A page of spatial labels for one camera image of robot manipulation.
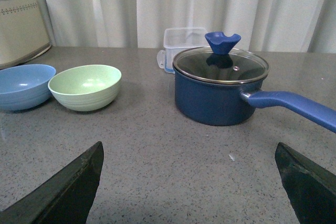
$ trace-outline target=green bowl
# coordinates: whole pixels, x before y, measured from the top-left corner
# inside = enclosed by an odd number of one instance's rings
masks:
[[[48,82],[48,88],[55,99],[68,109],[92,111],[116,98],[120,82],[119,69],[107,65],[86,65],[55,75]]]

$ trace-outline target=white curtain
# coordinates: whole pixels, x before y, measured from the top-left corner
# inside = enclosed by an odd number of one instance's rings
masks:
[[[39,0],[57,46],[162,48],[170,27],[240,34],[251,51],[336,53],[336,0]]]

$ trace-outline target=blue handle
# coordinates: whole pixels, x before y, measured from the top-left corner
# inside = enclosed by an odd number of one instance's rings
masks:
[[[256,108],[282,106],[336,133],[336,111],[301,95],[286,91],[258,91],[247,102]]]

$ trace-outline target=lid knob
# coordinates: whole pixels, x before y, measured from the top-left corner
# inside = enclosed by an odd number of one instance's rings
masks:
[[[233,34],[231,37],[227,37],[222,31],[213,31],[207,33],[205,39],[215,54],[226,55],[241,40],[241,36]]]

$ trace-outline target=speckled countertop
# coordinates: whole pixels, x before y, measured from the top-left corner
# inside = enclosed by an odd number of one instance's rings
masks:
[[[30,63],[57,72],[106,64],[122,72],[107,107],[80,113],[54,98],[0,111],[0,210],[96,141],[101,182],[87,223],[298,223],[274,160],[284,142],[336,174],[336,135],[284,108],[257,109],[245,123],[216,127],[174,104],[174,75],[158,49],[53,47]],[[336,55],[260,53],[271,66],[264,90],[286,90],[336,109]]]

